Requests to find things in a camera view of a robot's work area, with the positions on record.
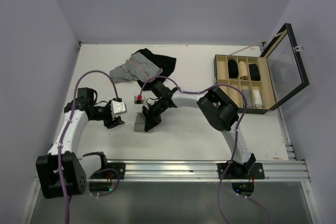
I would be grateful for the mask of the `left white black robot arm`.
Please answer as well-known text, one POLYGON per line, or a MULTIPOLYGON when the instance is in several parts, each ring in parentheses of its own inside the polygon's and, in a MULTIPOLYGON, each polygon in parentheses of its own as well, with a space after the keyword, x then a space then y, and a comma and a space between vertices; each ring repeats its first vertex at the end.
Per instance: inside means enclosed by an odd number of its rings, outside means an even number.
POLYGON ((114 98, 104 106, 98 106, 97 92, 91 88, 80 88, 76 98, 64 108, 64 123, 56 141, 47 155, 36 161, 43 196, 47 199, 84 194, 91 175, 104 178, 109 172, 103 152, 91 152, 78 158, 76 152, 84 129, 90 121, 101 121, 112 129, 124 124, 121 115, 127 107, 120 98, 114 98))

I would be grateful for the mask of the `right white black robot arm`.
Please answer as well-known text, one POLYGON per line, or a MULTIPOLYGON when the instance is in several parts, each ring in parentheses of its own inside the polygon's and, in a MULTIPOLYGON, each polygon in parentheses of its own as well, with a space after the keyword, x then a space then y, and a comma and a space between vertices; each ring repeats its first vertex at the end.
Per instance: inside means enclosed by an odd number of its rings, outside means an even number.
POLYGON ((204 93, 188 94, 178 88, 169 89, 162 82, 156 83, 151 91, 157 97, 153 104, 145 103, 137 115, 144 123, 143 130, 148 132, 161 122, 161 114, 170 108, 200 109, 212 128, 222 133, 232 153, 234 172, 246 178, 253 171, 256 158, 248 148, 239 128, 238 106, 219 87, 204 93))

